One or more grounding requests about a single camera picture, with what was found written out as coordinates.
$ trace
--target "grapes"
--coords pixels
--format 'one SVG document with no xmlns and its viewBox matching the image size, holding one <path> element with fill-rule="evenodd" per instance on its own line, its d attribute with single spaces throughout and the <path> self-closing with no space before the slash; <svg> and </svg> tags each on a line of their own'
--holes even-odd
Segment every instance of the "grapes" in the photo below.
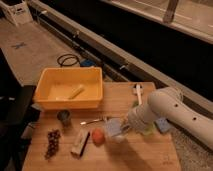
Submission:
<svg viewBox="0 0 213 171">
<path fill-rule="evenodd" d="M 48 132 L 48 147 L 45 154 L 45 159 L 50 159 L 52 156 L 56 154 L 59 149 L 59 138 L 61 137 L 59 130 L 52 130 Z"/>
</svg>

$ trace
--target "floor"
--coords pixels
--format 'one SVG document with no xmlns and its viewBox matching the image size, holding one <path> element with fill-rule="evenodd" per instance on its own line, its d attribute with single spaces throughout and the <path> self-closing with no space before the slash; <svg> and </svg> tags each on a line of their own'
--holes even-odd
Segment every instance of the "floor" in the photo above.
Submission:
<svg viewBox="0 0 213 171">
<path fill-rule="evenodd" d="M 0 19 L 0 47 L 22 85 L 37 84 L 45 67 L 59 67 L 56 60 L 60 55 L 78 55 L 35 22 L 17 28 L 7 20 Z M 175 127 L 172 127 L 171 134 L 183 171 L 213 170 L 212 152 Z"/>
</svg>

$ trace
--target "orange plastic bin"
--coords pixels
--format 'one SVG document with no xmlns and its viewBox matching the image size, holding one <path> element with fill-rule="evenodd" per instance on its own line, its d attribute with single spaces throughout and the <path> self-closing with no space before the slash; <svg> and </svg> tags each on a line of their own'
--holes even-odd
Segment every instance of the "orange plastic bin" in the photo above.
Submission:
<svg viewBox="0 0 213 171">
<path fill-rule="evenodd" d="M 99 67 L 46 68 L 34 95 L 45 110 L 97 108 L 102 98 Z"/>
</svg>

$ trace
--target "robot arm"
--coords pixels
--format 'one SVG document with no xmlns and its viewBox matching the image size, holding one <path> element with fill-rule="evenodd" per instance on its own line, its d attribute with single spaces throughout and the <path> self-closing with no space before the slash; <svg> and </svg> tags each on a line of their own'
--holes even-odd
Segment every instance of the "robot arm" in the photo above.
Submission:
<svg viewBox="0 0 213 171">
<path fill-rule="evenodd" d="M 140 129 L 143 129 L 159 117 L 166 117 L 185 128 L 213 150 L 213 120 L 183 104 L 182 97 L 182 93 L 172 87 L 152 92 L 146 104 L 137 106 L 128 113 L 129 124 L 131 127 L 139 129 L 133 121 L 137 118 L 137 123 L 140 122 Z"/>
</svg>

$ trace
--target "wooden cutting board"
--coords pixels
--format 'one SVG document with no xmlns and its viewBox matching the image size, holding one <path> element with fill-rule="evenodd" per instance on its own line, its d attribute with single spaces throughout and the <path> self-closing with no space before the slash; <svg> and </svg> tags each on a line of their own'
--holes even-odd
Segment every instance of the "wooden cutting board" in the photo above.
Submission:
<svg viewBox="0 0 213 171">
<path fill-rule="evenodd" d="M 23 170 L 73 170 L 73 171 L 146 171 L 181 170 L 178 157 L 172 142 L 171 135 L 161 135 L 157 130 L 153 134 L 143 136 L 134 131 L 125 135 L 121 143 L 106 137 L 106 142 L 96 147 L 89 138 L 83 156 L 80 159 L 70 154 L 72 145 L 80 129 L 91 131 L 102 128 L 104 123 L 98 122 L 81 126 L 80 122 L 96 119 L 101 116 L 124 118 L 132 107 L 137 96 L 132 93 L 135 83 L 104 83 L 104 98 L 97 109 L 72 110 L 72 125 L 63 128 L 57 120 L 57 111 L 45 111 L 40 119 L 29 147 Z M 155 90 L 150 82 L 143 82 L 142 101 L 145 102 L 148 94 Z M 49 161 L 44 155 L 47 150 L 47 132 L 59 129 L 61 132 L 59 151 Z"/>
</svg>

